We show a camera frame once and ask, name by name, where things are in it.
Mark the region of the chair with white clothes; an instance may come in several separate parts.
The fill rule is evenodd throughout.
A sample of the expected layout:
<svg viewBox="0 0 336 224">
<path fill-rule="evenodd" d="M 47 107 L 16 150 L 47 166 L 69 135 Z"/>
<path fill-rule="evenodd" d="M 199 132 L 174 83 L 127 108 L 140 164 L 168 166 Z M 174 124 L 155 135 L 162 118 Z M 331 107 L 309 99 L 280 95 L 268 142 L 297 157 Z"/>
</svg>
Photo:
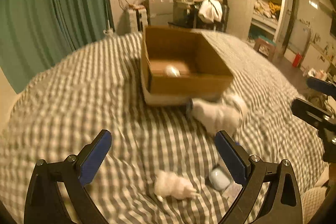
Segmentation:
<svg viewBox="0 0 336 224">
<path fill-rule="evenodd" d="M 198 10 L 197 28 L 226 32 L 230 8 L 227 0 L 204 0 Z"/>
</svg>

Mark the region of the red bottle on floor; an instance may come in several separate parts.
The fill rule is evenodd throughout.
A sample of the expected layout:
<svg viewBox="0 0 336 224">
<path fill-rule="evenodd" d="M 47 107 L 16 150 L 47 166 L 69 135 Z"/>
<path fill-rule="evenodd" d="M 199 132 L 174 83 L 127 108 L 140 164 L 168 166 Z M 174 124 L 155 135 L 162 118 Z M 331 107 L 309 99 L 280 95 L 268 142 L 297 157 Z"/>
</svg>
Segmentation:
<svg viewBox="0 0 336 224">
<path fill-rule="evenodd" d="M 297 53 L 293 62 L 292 62 L 292 67 L 297 68 L 302 60 L 302 55 Z"/>
</svg>

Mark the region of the pile of clothes on shelf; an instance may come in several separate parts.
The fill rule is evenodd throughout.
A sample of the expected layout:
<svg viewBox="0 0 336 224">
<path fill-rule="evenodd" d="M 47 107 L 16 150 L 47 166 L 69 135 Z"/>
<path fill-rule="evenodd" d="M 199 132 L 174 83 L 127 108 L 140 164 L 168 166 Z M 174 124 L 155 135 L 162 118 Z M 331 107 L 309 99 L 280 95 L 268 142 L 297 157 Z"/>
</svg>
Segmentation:
<svg viewBox="0 0 336 224">
<path fill-rule="evenodd" d="M 281 6 L 272 1 L 256 0 L 254 3 L 254 13 L 267 18 L 279 19 Z"/>
</svg>

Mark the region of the grey checkered bed cover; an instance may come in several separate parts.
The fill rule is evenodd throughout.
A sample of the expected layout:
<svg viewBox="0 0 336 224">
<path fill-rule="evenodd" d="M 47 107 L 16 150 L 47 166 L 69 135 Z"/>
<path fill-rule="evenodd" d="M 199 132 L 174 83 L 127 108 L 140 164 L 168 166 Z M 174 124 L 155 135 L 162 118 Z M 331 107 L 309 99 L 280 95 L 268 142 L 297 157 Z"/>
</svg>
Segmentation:
<svg viewBox="0 0 336 224">
<path fill-rule="evenodd" d="M 248 114 L 234 140 L 264 161 L 288 159 L 298 188 L 313 188 L 326 168 L 316 130 L 293 116 L 298 91 L 267 59 L 236 37 L 206 31 L 234 75 Z M 39 159 L 59 162 L 109 130 L 112 147 L 88 192 L 110 223 L 217 223 L 228 209 L 206 184 L 219 156 L 214 141 L 182 107 L 149 107 L 140 79 L 140 34 L 89 44 L 26 86 L 1 132 L 1 201 L 23 222 L 30 178 Z M 160 202 L 159 170 L 191 181 L 195 198 Z"/>
</svg>

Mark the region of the beige tape roll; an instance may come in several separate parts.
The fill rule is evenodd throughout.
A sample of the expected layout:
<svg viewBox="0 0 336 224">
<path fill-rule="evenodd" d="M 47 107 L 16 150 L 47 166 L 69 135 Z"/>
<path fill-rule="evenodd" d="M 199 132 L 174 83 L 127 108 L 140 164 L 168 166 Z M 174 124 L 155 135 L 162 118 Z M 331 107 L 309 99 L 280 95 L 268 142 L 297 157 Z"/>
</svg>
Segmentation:
<svg viewBox="0 0 336 224">
<path fill-rule="evenodd" d="M 248 114 L 248 108 L 245 101 L 238 94 L 227 94 L 226 95 L 227 103 L 234 107 L 236 110 L 240 111 L 241 117 L 246 118 Z"/>
</svg>

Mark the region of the green curtain left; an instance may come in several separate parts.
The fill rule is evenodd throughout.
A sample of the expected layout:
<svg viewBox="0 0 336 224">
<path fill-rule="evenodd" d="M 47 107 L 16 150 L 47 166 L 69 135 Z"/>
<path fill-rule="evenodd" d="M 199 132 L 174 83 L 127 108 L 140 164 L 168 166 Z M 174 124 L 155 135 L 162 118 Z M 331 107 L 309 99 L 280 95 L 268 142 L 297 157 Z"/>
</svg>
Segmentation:
<svg viewBox="0 0 336 224">
<path fill-rule="evenodd" d="M 1 68 L 20 93 L 38 73 L 114 29 L 110 0 L 1 0 Z"/>
</svg>

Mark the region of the silver mini fridge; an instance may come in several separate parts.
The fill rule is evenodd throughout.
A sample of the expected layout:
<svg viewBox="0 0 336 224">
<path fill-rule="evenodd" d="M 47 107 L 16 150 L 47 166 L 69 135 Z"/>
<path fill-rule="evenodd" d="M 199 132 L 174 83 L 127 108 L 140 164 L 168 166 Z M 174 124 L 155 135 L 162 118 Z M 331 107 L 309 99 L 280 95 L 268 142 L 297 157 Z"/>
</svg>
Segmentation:
<svg viewBox="0 0 336 224">
<path fill-rule="evenodd" d="M 167 26 L 173 21 L 173 0 L 148 0 L 151 26 Z"/>
</svg>

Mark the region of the light blue round case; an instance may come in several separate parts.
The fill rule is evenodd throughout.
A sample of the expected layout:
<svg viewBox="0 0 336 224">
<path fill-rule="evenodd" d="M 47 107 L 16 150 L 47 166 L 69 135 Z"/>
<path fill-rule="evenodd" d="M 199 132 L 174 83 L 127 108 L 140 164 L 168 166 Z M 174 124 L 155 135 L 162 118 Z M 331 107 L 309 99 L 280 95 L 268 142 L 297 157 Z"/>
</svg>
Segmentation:
<svg viewBox="0 0 336 224">
<path fill-rule="evenodd" d="M 227 189 L 233 178 L 227 170 L 218 165 L 209 173 L 209 181 L 213 188 L 220 192 Z"/>
</svg>

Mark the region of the blue white packet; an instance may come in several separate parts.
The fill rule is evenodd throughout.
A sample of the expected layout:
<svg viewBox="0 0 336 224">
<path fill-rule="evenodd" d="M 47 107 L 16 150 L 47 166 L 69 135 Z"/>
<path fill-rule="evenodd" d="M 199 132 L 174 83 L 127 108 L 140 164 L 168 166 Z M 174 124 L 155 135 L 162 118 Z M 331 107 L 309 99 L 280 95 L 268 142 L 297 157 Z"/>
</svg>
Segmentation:
<svg viewBox="0 0 336 224">
<path fill-rule="evenodd" d="M 227 201 L 234 201 L 242 190 L 242 185 L 236 182 L 231 182 L 229 186 L 225 189 L 223 196 Z"/>
</svg>

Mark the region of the small white sock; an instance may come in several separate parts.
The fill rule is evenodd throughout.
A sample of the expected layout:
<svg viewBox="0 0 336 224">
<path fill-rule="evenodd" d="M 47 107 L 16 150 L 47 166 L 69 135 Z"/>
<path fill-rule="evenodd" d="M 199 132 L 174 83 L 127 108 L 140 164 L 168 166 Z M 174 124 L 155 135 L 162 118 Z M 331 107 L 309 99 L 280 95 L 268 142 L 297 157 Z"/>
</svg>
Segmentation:
<svg viewBox="0 0 336 224">
<path fill-rule="evenodd" d="M 185 200 L 199 195 L 189 179 L 163 170 L 159 170 L 156 174 L 154 194 L 160 202 L 166 197 Z"/>
</svg>

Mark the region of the white knit glove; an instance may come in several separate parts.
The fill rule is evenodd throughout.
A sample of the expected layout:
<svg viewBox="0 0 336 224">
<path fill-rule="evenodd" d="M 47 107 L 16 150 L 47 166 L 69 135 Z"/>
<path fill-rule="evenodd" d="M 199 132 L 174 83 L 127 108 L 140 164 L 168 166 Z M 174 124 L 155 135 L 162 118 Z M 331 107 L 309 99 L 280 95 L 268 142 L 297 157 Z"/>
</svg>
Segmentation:
<svg viewBox="0 0 336 224">
<path fill-rule="evenodd" d="M 213 136 L 224 130 L 232 137 L 244 121 L 240 111 L 230 106 L 226 97 L 223 103 L 193 98 L 188 102 L 186 111 L 205 127 L 207 133 Z"/>
</svg>

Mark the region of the white suitcase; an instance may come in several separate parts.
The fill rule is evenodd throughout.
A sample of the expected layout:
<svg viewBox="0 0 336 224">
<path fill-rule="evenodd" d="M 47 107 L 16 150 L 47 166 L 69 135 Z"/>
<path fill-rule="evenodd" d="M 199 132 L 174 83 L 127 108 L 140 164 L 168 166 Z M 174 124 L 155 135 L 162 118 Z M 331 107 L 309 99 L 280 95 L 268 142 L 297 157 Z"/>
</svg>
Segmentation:
<svg viewBox="0 0 336 224">
<path fill-rule="evenodd" d="M 131 6 L 127 9 L 126 14 L 129 32 L 143 32 L 148 25 L 147 10 L 145 6 Z"/>
</svg>

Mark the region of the brown cardboard box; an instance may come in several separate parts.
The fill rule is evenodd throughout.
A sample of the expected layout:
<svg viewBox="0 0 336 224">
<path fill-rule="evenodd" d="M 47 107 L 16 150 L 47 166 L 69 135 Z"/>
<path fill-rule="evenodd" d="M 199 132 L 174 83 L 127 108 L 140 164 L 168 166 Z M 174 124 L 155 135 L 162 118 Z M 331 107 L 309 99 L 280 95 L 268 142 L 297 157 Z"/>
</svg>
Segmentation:
<svg viewBox="0 0 336 224">
<path fill-rule="evenodd" d="M 180 77 L 165 75 L 167 65 Z M 179 106 L 191 98 L 218 100 L 233 74 L 202 30 L 147 26 L 141 50 L 141 86 L 150 106 Z"/>
</svg>

